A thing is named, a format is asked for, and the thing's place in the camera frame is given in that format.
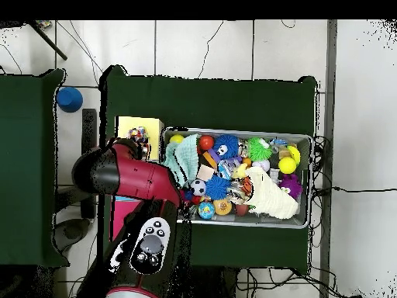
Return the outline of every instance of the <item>tennis ball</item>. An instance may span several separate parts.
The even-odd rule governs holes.
[[[170,138],[170,143],[181,143],[183,139],[184,137],[182,135],[177,134]]]
[[[278,162],[278,167],[283,174],[291,174],[296,170],[296,162],[290,157],[285,157]]]

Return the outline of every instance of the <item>white cloth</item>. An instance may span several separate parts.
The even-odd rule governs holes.
[[[274,184],[261,167],[250,167],[246,173],[250,176],[254,190],[252,197],[244,203],[255,206],[250,213],[268,213],[281,220],[294,216],[298,203]]]

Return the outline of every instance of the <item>green table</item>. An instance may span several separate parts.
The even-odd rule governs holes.
[[[0,75],[0,265],[66,266],[53,246],[54,93],[64,71]]]
[[[316,80],[312,77],[299,82],[134,77],[116,65],[101,80],[100,131],[106,132],[106,138],[115,134],[116,116],[154,117],[165,126],[313,136]],[[110,198],[106,198],[105,245],[109,242],[109,213]],[[308,228],[194,225],[191,262],[292,267],[306,273],[307,248]]]

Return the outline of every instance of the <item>blue cup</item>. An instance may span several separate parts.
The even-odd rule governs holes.
[[[83,95],[76,88],[65,87],[58,92],[57,103],[63,111],[73,113],[83,105]]]

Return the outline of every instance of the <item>pink toy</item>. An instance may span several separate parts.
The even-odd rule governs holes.
[[[298,176],[295,174],[283,174],[282,181],[279,186],[280,189],[288,193],[294,199],[298,199],[303,191],[303,188],[299,183]]]

